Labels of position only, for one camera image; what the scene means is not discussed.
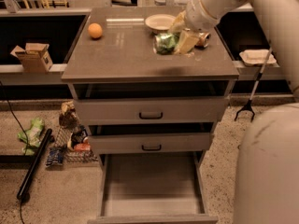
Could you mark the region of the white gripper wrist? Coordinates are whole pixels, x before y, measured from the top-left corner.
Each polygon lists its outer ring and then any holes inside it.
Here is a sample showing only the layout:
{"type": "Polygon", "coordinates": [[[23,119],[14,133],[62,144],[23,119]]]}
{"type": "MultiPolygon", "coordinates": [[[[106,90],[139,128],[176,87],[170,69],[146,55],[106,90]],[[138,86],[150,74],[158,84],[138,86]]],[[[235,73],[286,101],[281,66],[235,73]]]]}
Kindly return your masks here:
{"type": "Polygon", "coordinates": [[[219,21],[219,19],[209,13],[203,0],[190,0],[185,11],[180,12],[176,16],[168,30],[171,34],[180,34],[174,53],[186,54],[199,41],[197,33],[184,30],[186,26],[196,32],[207,32],[215,27],[219,21]]]}

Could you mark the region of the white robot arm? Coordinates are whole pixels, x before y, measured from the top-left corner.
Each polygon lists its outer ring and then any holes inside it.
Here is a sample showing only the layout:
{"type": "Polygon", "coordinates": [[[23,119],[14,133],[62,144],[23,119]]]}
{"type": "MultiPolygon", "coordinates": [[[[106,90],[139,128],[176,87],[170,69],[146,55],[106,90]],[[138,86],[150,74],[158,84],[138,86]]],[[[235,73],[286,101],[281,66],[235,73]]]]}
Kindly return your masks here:
{"type": "Polygon", "coordinates": [[[299,3],[297,0],[190,0],[177,26],[197,32],[248,4],[274,64],[257,80],[293,102],[264,111],[244,133],[235,169],[233,224],[299,224],[299,3]]]}

